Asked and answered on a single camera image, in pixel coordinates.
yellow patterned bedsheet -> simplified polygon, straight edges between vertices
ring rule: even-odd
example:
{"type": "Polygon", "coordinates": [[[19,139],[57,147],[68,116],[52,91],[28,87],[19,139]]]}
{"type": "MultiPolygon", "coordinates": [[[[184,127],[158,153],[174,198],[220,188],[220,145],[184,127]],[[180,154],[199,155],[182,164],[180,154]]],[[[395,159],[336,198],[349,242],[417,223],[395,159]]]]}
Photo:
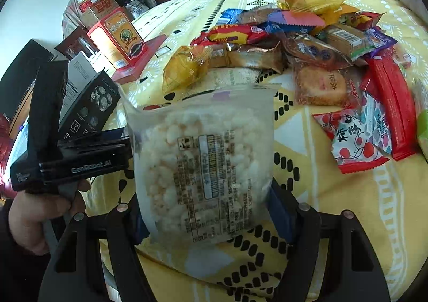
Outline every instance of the yellow patterned bedsheet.
{"type": "MultiPolygon", "coordinates": [[[[162,71],[174,51],[215,25],[221,11],[248,9],[276,0],[173,0],[138,18],[134,25],[143,38],[165,33],[168,39],[147,65],[142,82],[125,85],[131,101],[139,105],[174,102],[183,93],[161,94],[162,71]]],[[[386,12],[379,23],[412,55],[414,76],[428,84],[428,34],[423,23],[397,0],[347,0],[361,10],[386,12]]],[[[407,289],[428,256],[428,165],[422,155],[390,161],[374,170],[343,175],[330,153],[330,141],[312,113],[334,108],[298,106],[293,103],[290,71],[266,72],[260,82],[281,83],[274,99],[274,176],[292,190],[299,201],[319,211],[340,213],[351,209],[358,216],[384,270],[391,299],[407,289]]],[[[119,104],[104,129],[124,125],[119,104]]],[[[135,192],[132,165],[93,181],[85,195],[89,215],[102,214],[118,202],[128,202],[135,192]]],[[[148,282],[160,302],[166,301],[263,301],[272,297],[287,264],[288,247],[278,238],[272,223],[211,249],[168,252],[145,239],[137,248],[148,282]]],[[[308,299],[317,297],[325,262],[326,246],[308,299]]],[[[102,245],[109,266],[108,249],[102,245]]]]}

black box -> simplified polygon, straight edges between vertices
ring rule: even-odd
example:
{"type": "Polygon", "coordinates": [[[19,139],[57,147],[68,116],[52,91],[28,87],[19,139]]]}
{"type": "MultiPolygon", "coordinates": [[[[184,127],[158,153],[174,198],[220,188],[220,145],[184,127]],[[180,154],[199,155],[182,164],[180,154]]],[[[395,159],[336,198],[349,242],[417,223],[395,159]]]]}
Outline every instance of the black box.
{"type": "Polygon", "coordinates": [[[119,101],[117,85],[99,72],[74,101],[59,124],[59,139],[68,140],[101,132],[119,101]]]}

